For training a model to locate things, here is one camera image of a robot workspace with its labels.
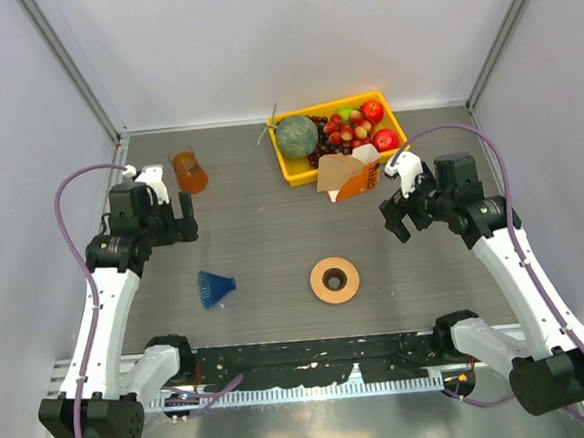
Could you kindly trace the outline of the orange coffee filter box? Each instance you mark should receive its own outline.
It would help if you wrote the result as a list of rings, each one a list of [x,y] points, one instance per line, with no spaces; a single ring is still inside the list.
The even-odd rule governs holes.
[[[378,186],[380,154],[375,147],[372,144],[357,147],[352,151],[351,158],[361,163],[362,170],[348,176],[339,189],[326,192],[333,203],[369,192]]]

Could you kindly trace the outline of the wooden ring collar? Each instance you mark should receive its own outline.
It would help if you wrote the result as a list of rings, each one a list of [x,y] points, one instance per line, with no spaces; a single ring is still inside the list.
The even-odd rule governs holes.
[[[329,305],[338,305],[354,298],[361,281],[358,270],[351,262],[329,257],[312,268],[309,283],[317,299]]]

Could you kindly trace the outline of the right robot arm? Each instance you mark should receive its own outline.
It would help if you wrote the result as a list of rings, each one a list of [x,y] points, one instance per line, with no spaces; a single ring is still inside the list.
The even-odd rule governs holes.
[[[406,242],[402,222],[419,230],[448,225],[494,277],[525,337],[516,339],[460,310],[436,319],[433,350],[443,361],[466,354],[502,375],[520,405],[542,415],[584,401],[584,326],[553,288],[504,196],[485,196],[471,155],[441,155],[427,166],[412,152],[385,165],[398,191],[379,209],[385,227]]]

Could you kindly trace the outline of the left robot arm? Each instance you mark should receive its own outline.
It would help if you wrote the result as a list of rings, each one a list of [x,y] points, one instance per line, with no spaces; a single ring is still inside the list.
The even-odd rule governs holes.
[[[156,183],[129,182],[109,192],[109,230],[88,244],[87,300],[65,379],[56,396],[40,402],[38,420],[55,438],[141,438],[145,410],[166,383],[195,376],[188,340],[160,335],[126,374],[122,343],[145,263],[157,246],[193,242],[198,226],[187,193],[181,217]]]

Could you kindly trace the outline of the blue plastic dripper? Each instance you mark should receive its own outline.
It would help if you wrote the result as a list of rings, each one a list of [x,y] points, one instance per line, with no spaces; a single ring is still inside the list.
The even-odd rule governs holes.
[[[233,277],[228,278],[201,270],[197,277],[197,287],[202,306],[211,309],[235,290],[237,285]]]

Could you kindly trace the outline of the brown paper coffee filter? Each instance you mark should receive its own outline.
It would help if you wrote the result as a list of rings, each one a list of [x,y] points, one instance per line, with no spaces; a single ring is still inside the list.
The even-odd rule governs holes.
[[[349,178],[363,171],[364,164],[356,157],[327,154],[318,161],[317,191],[338,191]]]

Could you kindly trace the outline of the orange glass carafe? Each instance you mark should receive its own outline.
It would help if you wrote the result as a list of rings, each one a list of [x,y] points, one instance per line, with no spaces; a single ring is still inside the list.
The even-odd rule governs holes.
[[[208,176],[201,167],[194,149],[186,147],[167,157],[176,175],[176,182],[181,192],[198,194],[207,188]]]

